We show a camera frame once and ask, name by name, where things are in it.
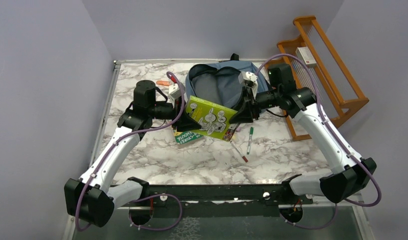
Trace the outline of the green treehouse book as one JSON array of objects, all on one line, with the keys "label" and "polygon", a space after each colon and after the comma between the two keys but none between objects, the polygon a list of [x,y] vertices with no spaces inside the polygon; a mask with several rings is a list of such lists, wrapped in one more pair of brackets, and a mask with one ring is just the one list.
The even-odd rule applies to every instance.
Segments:
[{"label": "green treehouse book", "polygon": [[201,134],[197,134],[191,131],[179,132],[177,130],[173,131],[174,139],[177,144],[184,145],[203,137]]}]

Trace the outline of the blue student backpack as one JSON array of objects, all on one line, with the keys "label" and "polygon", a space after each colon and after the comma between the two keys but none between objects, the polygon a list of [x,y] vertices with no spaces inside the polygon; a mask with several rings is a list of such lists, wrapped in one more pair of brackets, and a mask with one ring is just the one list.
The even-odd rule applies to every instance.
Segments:
[{"label": "blue student backpack", "polygon": [[185,80],[187,97],[195,96],[233,109],[241,99],[243,85],[240,72],[256,73],[258,67],[251,61],[238,58],[194,65]]}]

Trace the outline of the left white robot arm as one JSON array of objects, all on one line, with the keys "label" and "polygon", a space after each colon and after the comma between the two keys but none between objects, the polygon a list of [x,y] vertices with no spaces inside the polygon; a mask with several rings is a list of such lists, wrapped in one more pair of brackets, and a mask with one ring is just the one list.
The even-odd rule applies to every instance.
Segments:
[{"label": "left white robot arm", "polygon": [[111,186],[116,172],[129,153],[147,132],[176,126],[188,131],[198,124],[185,112],[185,86],[179,81],[171,86],[163,101],[157,101],[160,89],[153,81],[136,84],[133,101],[120,116],[117,128],[107,146],[95,162],[78,179],[70,178],[64,186],[67,213],[74,217],[75,227],[84,231],[79,222],[102,227],[115,209],[134,202],[143,205],[149,199],[147,182],[130,178]]}]

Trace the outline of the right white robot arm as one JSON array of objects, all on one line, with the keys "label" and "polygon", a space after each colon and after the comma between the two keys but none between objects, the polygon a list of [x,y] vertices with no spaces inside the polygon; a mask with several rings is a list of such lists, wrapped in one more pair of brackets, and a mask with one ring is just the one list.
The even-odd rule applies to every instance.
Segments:
[{"label": "right white robot arm", "polygon": [[249,71],[239,73],[241,99],[238,112],[230,122],[251,123],[258,119],[261,111],[279,107],[307,131],[331,170],[327,176],[301,175],[290,178],[286,181],[288,185],[280,190],[281,199],[291,204],[300,195],[316,195],[325,196],[337,204],[365,188],[373,179],[376,162],[371,157],[363,158],[347,143],[310,88],[297,88],[288,64],[271,65],[268,76],[272,89],[257,92],[258,76]]}]

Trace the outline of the green illustrated book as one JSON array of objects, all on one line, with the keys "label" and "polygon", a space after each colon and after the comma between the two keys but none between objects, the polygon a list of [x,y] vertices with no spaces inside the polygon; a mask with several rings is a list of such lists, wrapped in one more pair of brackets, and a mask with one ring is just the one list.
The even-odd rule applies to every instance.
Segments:
[{"label": "green illustrated book", "polygon": [[229,123],[236,110],[219,105],[196,96],[190,96],[187,114],[199,124],[194,133],[229,142],[233,137],[237,123]]}]

